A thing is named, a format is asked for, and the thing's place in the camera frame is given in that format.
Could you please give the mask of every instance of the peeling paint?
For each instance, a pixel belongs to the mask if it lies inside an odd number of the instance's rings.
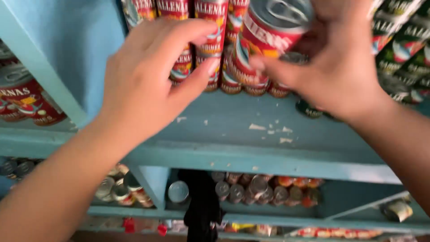
[[[282,132],[292,133],[292,132],[293,132],[293,130],[292,130],[292,129],[289,129],[289,128],[287,128],[287,127],[285,127],[285,126],[284,126],[284,128],[282,129]]]
[[[283,143],[291,143],[293,142],[292,139],[287,139],[287,138],[279,138],[279,144],[283,144]]]
[[[182,120],[187,120],[187,117],[177,117],[177,118],[176,118],[176,122],[178,122],[178,124],[179,124]]]
[[[266,127],[264,127],[264,126],[259,126],[259,125],[256,125],[256,124],[251,124],[251,125],[249,126],[249,129],[250,129],[250,130],[266,130]]]

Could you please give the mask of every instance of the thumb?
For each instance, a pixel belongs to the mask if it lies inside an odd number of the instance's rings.
[[[306,66],[288,63],[272,57],[252,56],[249,64],[256,70],[263,71],[271,80],[295,89],[301,80]]]
[[[173,88],[168,96],[169,106],[179,115],[191,102],[204,91],[209,77],[220,65],[219,58],[208,58],[203,61],[183,83]]]

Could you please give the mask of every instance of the shelving unit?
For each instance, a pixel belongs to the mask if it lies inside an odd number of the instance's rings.
[[[121,9],[116,0],[0,0],[0,22],[7,23],[0,25],[0,38],[69,116],[50,127],[37,127],[31,120],[0,121],[0,156],[46,158],[100,109],[106,60],[125,38]],[[400,180],[346,124],[326,117],[310,120],[295,110],[296,100],[293,95],[229,96],[220,90],[202,94],[123,160],[156,208],[95,202],[88,214],[182,219],[187,206],[170,203],[165,194],[172,171],[183,168],[330,180],[321,188],[326,200],[315,208],[223,202],[228,221],[430,233],[430,219],[415,201],[414,215],[404,223],[389,222],[374,209],[405,194]],[[430,115],[429,107],[427,101],[419,109]],[[252,124],[264,130],[250,129]],[[10,185],[0,180],[2,188]],[[229,233],[220,238],[303,240]]]

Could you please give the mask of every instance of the hand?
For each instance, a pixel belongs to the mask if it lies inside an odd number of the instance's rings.
[[[128,149],[170,124],[205,89],[215,71],[207,59],[182,83],[171,89],[173,64],[189,42],[201,45],[217,28],[202,19],[159,18],[136,26],[106,65],[104,100],[95,122],[115,130]]]
[[[297,44],[311,62],[297,66],[253,56],[250,64],[333,116],[349,122],[389,97],[380,88],[371,52],[370,0],[315,0],[313,28]]]

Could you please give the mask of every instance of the forearm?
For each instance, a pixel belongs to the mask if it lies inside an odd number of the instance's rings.
[[[90,124],[17,185],[0,203],[3,239],[58,242],[71,235],[100,182],[128,152],[112,132]]]
[[[375,105],[374,112],[349,123],[430,214],[430,120],[387,98]]]

